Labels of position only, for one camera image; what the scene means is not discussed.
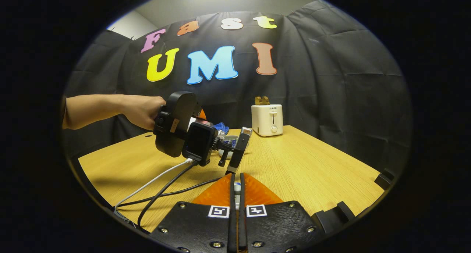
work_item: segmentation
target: yellow letter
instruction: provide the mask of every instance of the yellow letter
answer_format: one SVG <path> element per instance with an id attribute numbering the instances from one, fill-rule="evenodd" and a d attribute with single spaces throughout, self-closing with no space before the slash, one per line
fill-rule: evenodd
<path id="1" fill-rule="evenodd" d="M 148 63 L 148 81 L 150 82 L 155 82 L 159 80 L 163 80 L 166 78 L 173 70 L 173 64 L 175 62 L 175 54 L 179 51 L 180 49 L 175 48 L 168 50 L 165 55 L 167 56 L 167 64 L 165 65 L 165 69 L 163 69 L 160 72 L 157 72 L 157 64 L 159 62 L 160 57 L 162 57 L 162 54 L 154 55 L 149 58 Z"/>
<path id="2" fill-rule="evenodd" d="M 256 20 L 259 23 L 259 26 L 262 28 L 266 29 L 275 29 L 276 25 L 275 24 L 270 24 L 269 21 L 275 21 L 272 18 L 267 18 L 266 16 L 260 16 L 260 17 L 254 17 L 254 20 Z"/>

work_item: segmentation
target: wooden table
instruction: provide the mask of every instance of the wooden table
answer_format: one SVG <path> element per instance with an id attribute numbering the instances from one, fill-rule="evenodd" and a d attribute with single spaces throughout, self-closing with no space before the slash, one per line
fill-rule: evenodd
<path id="1" fill-rule="evenodd" d="M 379 172 L 334 147 L 294 128 L 284 126 L 280 136 L 261 137 L 255 132 L 236 175 L 245 172 L 265 184 L 283 201 L 296 200 L 312 215 L 344 201 L 358 215 L 370 206 L 383 190 L 374 183 Z M 231 129 L 238 135 L 240 129 Z M 180 177 L 166 192 L 177 191 L 203 181 L 224 176 L 227 169 L 211 162 L 197 166 Z M 161 172 L 184 161 L 155 148 L 155 136 L 145 133 L 105 147 L 79 158 L 81 166 L 97 191 L 111 205 L 128 196 Z M 183 167 L 175 169 L 144 188 L 127 202 L 154 196 Z M 153 231 L 177 201 L 192 201 L 210 184 L 191 191 L 157 199 L 142 219 L 142 226 Z M 125 206 L 121 213 L 137 222 L 146 203 Z"/>

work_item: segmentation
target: orange triangle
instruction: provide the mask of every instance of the orange triangle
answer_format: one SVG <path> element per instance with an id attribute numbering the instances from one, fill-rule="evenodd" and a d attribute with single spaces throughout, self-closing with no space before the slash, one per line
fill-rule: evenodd
<path id="1" fill-rule="evenodd" d="M 270 191 L 264 184 L 256 180 L 253 176 L 244 173 L 245 180 L 245 206 L 252 206 L 258 204 L 274 204 L 282 203 L 273 191 Z"/>
<path id="2" fill-rule="evenodd" d="M 220 178 L 214 182 L 209 188 L 196 197 L 192 203 L 203 204 L 207 206 L 231 206 L 230 200 L 230 184 L 231 175 Z"/>

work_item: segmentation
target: toaster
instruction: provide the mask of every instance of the toaster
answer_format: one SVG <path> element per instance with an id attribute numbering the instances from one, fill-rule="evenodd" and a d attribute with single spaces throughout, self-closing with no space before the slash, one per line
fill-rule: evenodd
<path id="1" fill-rule="evenodd" d="M 281 104 L 252 105 L 252 129 L 264 137 L 283 134 Z"/>

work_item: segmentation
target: pink letter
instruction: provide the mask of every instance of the pink letter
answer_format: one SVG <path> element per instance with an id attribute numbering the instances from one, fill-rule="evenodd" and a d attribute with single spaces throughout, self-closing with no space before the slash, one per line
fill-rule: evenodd
<path id="1" fill-rule="evenodd" d="M 153 47 L 153 44 L 157 42 L 160 39 L 160 35 L 162 33 L 165 33 L 165 29 L 161 29 L 157 32 L 151 33 L 146 36 L 146 43 L 144 44 L 144 48 L 141 50 L 141 53 L 151 50 Z"/>

